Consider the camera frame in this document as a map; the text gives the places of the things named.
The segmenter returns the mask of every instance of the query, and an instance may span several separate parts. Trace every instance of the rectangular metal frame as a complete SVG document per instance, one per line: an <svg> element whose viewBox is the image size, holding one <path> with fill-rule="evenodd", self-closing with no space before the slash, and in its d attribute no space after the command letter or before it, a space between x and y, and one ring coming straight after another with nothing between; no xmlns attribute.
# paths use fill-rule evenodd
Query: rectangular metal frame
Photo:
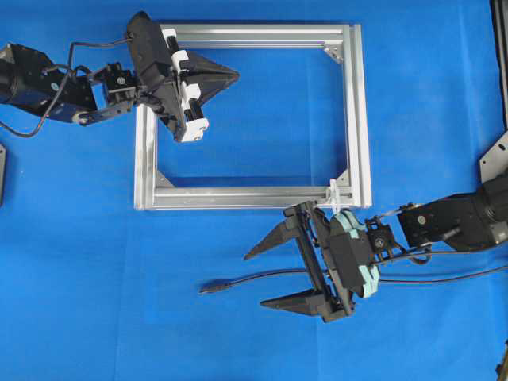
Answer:
<svg viewBox="0 0 508 381"><path fill-rule="evenodd" d="M331 207L372 204L364 60L359 25L162 24L181 48L317 48L342 67L348 169L322 187L174 187L157 169L157 118L137 107L134 206L137 210L284 208L309 200Z"/></svg>

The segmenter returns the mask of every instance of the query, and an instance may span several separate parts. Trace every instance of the blue tabletop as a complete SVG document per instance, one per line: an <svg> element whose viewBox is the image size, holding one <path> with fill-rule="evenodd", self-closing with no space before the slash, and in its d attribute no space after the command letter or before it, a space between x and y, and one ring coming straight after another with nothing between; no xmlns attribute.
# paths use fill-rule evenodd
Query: blue tabletop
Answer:
<svg viewBox="0 0 508 381"><path fill-rule="evenodd" d="M361 218L473 191L479 157L504 131L484 0L18 0L2 5L0 37L60 63L74 40L122 37L141 9L158 20L361 24L374 191ZM328 56L202 54L242 77L206 105L203 141L175 144L161 129L160 167L170 179L310 185L343 169L341 78ZM132 68L125 47L75 55L93 68L116 61ZM0 120L25 131L37 123L10 106ZM0 131L9 150L1 380L495 379L508 338L503 273L382 285L354 317L330 324L259 306L308 288L304 275L198 295L208 279L302 261L290 244L241 260L280 211L135 211L134 124L134 114L86 128L48 121L28 140ZM504 264L505 251L394 264L383 274L445 277Z"/></svg>

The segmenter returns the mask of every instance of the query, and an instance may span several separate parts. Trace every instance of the screw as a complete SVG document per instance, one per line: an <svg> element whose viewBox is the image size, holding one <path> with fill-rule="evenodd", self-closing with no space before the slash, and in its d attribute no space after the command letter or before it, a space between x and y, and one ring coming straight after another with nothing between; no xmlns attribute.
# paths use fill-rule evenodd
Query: screw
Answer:
<svg viewBox="0 0 508 381"><path fill-rule="evenodd" d="M383 238L376 238L374 240L374 246L377 247L377 248L384 247L384 239Z"/></svg>

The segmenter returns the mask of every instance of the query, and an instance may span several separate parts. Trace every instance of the cable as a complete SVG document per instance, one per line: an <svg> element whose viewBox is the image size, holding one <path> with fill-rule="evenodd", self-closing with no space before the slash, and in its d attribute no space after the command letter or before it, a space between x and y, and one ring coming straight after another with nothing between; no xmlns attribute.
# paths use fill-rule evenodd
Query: cable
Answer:
<svg viewBox="0 0 508 381"><path fill-rule="evenodd" d="M393 283L393 284L417 284L417 285L423 285L423 284L439 284L439 283L451 283L456 282L460 280L465 279L473 279L480 276L485 276L489 274L494 274L496 272L508 270L508 265L495 267L489 270L480 271L480 272L473 272L471 274L456 276L453 278L447 278L447 279L431 279L431 280L407 280L407 279L380 279L379 281L381 283ZM246 275L241 278L237 279L218 279L212 282L209 282L202 286L202 288L199 290L199 294L211 294L218 291L227 290L231 287L234 287L241 283L250 282L251 280L256 279L263 279L268 278L271 276L276 275L291 275L291 274L302 274L307 273L307 270L305 268L290 268L290 269L282 269L282 270L272 270L272 271L265 271L258 274L252 274L252 275Z"/></svg>
<svg viewBox="0 0 508 381"><path fill-rule="evenodd" d="M19 131L16 131L15 129L11 129L8 125L6 125L5 123L3 123L1 121L0 121L0 127L3 127L4 129L9 131L10 133L16 135L17 137L25 137L25 138L27 138L27 137L34 137L40 131L40 129L42 128L42 125L46 121L46 118L48 117L48 115L53 110L53 107L55 106L55 104L58 102L58 99L60 98L60 95L64 91L65 85L67 84L67 81L68 81L69 77L75 75L75 73L78 70L84 71L86 74L91 73L90 69L88 69L88 67L85 67L83 65L79 65L74 70L71 69L72 68L72 56L74 55L74 47L75 46L86 46L88 48L112 48L114 46L118 46L118 45L121 45L121 44L126 44L127 42L130 42L131 40L132 39L130 39L130 38L124 38L124 39L121 39L121 40L116 40L116 41L108 42L108 43L105 43L105 44L92 44L92 43L88 43L88 42L72 42L71 43L71 47L69 49L69 57L67 59L67 65L63 65L61 63L58 63L58 64L55 64L55 65L53 65L51 67L47 67L47 68L45 68L43 70L43 73L47 73L47 72L56 70L58 68L64 68L67 71L65 73L65 76L62 79L62 82L60 83L60 87L59 87L58 91L56 92L55 97L53 98L51 103L49 103L49 106L46 109L46 111L44 112L44 114L42 115L42 117L40 117L40 120L39 120L39 123L37 124L37 127L32 132L30 132L30 133L20 133Z"/></svg>
<svg viewBox="0 0 508 381"><path fill-rule="evenodd" d="M372 264L389 264L391 262L395 262L397 260L410 260L411 258L414 258L415 256L433 256L433 255L453 255L453 254L473 254L475 252L482 251L470 251L470 252L414 252L414 253L407 253L402 254L400 256L394 256L393 258L386 258L385 260L378 260L373 262Z"/></svg>
<svg viewBox="0 0 508 381"><path fill-rule="evenodd" d="M494 274L496 272L508 270L508 265L505 266L499 266L492 268L490 270L480 271L480 272L473 272L472 274L467 275L461 275L461 276L455 276L453 278L447 278L447 279L431 279L431 280L406 280L406 279L381 279L380 282L382 283L395 283L395 284L438 284L438 283L450 283L455 282L457 280L465 280L465 279L473 279L477 278L479 276Z"/></svg>

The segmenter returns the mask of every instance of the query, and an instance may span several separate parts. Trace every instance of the gray metal plate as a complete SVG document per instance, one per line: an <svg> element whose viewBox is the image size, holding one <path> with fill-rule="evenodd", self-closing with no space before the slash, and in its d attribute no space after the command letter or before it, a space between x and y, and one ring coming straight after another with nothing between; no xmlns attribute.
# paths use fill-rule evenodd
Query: gray metal plate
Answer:
<svg viewBox="0 0 508 381"><path fill-rule="evenodd" d="M6 172L6 157L7 150L0 144L0 206L2 205L3 199L3 179Z"/></svg>
<svg viewBox="0 0 508 381"><path fill-rule="evenodd" d="M508 132L479 160L482 183L501 175L508 168Z"/></svg>

